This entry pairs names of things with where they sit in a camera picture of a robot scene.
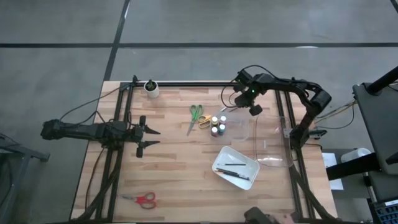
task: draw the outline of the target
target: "wooden table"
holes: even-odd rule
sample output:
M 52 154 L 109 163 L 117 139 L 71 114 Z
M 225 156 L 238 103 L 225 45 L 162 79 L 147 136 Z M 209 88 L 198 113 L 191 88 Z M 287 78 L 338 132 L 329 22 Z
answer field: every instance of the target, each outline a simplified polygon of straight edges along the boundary
M 101 94 L 105 95 L 119 85 L 120 82 L 104 82 Z M 225 101 L 228 101 L 232 92 L 230 88 L 225 90 Z M 140 115 L 146 115 L 149 127 L 162 134 L 146 134 L 144 139 L 160 140 L 161 143 L 148 147 L 142 159 L 136 158 L 136 144 L 125 144 L 114 222 L 242 222 L 243 213 L 253 206 L 277 217 L 293 212 L 294 201 L 287 168 L 261 166 L 250 190 L 237 188 L 211 170 L 223 146 L 254 157 L 254 118 L 249 123 L 251 131 L 245 141 L 214 141 L 209 129 L 200 129 L 197 124 L 191 134 L 186 136 L 191 120 L 189 106 L 202 104 L 205 114 L 215 114 L 223 107 L 220 93 L 220 87 L 164 87 L 160 89 L 158 98 L 150 100 L 143 88 L 134 88 L 131 105 L 133 121 L 136 123 Z M 117 95 L 115 91 L 99 101 L 98 111 L 105 120 L 113 118 Z M 278 115 L 273 91 L 257 97 L 256 103 L 263 107 L 263 114 Z M 292 104 L 296 118 L 301 118 L 305 108 L 295 95 L 292 95 Z M 88 181 L 100 151 L 99 143 L 89 143 L 72 218 L 84 212 Z M 305 146 L 303 157 L 312 192 L 336 217 L 319 147 Z M 104 158 L 105 153 L 93 178 L 91 200 L 100 188 Z M 143 195 L 148 191 L 155 192 L 157 197 L 157 208 L 152 210 L 144 210 L 138 204 L 120 197 L 121 194 Z M 305 209 L 303 194 L 300 195 Z M 108 199 L 105 200 L 104 214 Z

